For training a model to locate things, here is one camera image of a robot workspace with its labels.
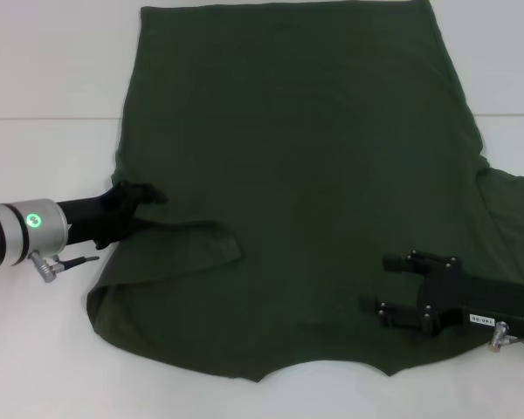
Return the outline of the silver left connector plug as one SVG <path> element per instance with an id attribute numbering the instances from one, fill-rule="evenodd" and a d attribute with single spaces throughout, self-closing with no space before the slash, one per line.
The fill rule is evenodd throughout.
<path id="1" fill-rule="evenodd" d="M 39 251 L 33 251 L 28 255 L 38 274 L 46 283 L 53 282 L 57 276 L 65 270 L 59 255 L 44 257 Z"/>

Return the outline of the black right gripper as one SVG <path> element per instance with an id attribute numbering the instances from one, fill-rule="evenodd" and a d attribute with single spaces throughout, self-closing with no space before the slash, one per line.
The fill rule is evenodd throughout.
<path id="1" fill-rule="evenodd" d="M 422 330 L 436 336 L 449 326 L 494 328 L 507 325 L 515 337 L 524 337 L 524 284 L 482 278 L 467 273 L 461 260 L 423 251 L 407 256 L 383 256 L 386 272 L 424 276 L 417 307 L 360 297 L 360 310 L 378 319 L 382 327 Z"/>

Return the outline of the silver connector plug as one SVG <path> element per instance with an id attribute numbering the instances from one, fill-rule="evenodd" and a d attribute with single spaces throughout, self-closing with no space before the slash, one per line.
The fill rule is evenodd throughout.
<path id="1" fill-rule="evenodd" d="M 488 349 L 493 353 L 498 353 L 500 349 L 508 344 L 507 333 L 509 327 L 504 321 L 499 321 L 493 329 L 493 336 L 488 343 Z"/>
<path id="2" fill-rule="evenodd" d="M 57 276 L 65 270 L 59 255 L 44 257 L 39 251 L 33 251 L 28 255 L 38 274 L 46 283 L 53 282 Z"/>

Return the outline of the dark green t-shirt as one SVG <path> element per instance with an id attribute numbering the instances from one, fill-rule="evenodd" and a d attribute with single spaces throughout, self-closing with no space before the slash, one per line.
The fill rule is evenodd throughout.
<path id="1" fill-rule="evenodd" d="M 119 243 L 94 331 L 176 367 L 260 381 L 310 361 L 395 374 L 486 343 L 382 327 L 416 303 L 387 254 L 524 284 L 524 177 L 490 166 L 429 0 L 141 10 L 115 182 L 162 223 Z"/>

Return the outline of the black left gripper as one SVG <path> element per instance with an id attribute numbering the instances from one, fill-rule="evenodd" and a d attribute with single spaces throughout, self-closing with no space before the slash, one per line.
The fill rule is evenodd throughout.
<path id="1" fill-rule="evenodd" d="M 68 224 L 67 245 L 93 241 L 97 250 L 162 223 L 134 217 L 136 205 L 165 204 L 168 198 L 147 183 L 121 182 L 101 196 L 58 203 Z"/>

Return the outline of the silver right connector plug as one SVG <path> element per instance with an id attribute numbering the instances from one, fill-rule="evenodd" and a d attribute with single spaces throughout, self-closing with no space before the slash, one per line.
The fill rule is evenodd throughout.
<path id="1" fill-rule="evenodd" d="M 488 343 L 488 349 L 493 353 L 498 353 L 500 349 L 508 344 L 507 333 L 509 327 L 504 321 L 499 321 L 493 329 L 493 336 Z"/>

